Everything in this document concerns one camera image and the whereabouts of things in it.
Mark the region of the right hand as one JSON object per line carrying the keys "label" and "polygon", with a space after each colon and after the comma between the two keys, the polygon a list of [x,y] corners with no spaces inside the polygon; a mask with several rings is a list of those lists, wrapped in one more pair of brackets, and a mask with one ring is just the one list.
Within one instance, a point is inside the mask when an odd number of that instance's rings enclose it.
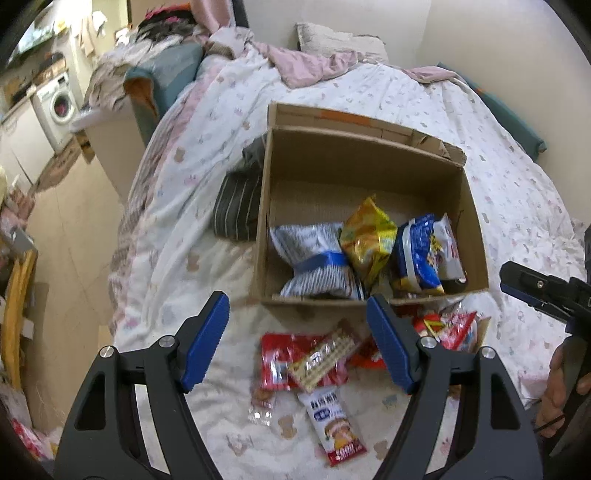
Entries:
{"label": "right hand", "polygon": [[544,438],[553,437],[564,424],[562,416],[567,391],[563,371],[563,346],[561,344],[555,350],[551,359],[547,386],[536,416],[536,431]]}

